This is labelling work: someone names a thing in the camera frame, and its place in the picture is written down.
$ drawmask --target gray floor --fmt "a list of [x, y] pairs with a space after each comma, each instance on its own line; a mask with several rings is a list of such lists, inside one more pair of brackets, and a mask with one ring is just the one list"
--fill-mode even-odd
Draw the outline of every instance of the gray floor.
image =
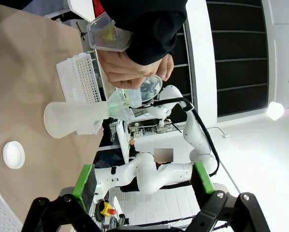
[[44, 16], [63, 8], [63, 0], [33, 0], [23, 11]]

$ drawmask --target light bulb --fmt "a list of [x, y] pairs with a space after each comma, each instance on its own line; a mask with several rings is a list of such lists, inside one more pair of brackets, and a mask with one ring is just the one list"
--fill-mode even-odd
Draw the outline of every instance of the light bulb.
[[283, 116], [284, 107], [282, 104], [272, 101], [268, 106], [267, 114], [272, 120], [277, 121], [280, 117]]

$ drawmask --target yellow object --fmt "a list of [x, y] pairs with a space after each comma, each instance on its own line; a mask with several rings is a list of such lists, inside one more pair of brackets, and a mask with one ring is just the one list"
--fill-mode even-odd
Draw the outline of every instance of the yellow object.
[[113, 207], [109, 203], [105, 202], [105, 208], [100, 213], [105, 217], [109, 217], [110, 216], [109, 209], [113, 209]]

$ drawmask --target round white cap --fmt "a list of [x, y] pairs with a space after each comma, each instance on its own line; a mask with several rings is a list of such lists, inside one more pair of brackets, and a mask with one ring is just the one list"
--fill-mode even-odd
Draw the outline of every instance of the round white cap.
[[3, 148], [3, 160], [9, 168], [21, 168], [25, 162], [23, 146], [17, 141], [8, 142]]

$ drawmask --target beige table surface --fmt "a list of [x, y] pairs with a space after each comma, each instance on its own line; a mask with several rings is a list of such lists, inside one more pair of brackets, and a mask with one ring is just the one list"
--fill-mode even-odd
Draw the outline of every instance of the beige table surface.
[[[22, 222], [35, 198], [52, 201], [74, 186], [98, 150], [102, 130], [54, 139], [43, 124], [45, 106], [64, 101], [56, 64], [80, 52], [76, 29], [0, 6], [0, 193]], [[18, 170], [2, 159], [3, 146], [13, 140], [26, 155]]]

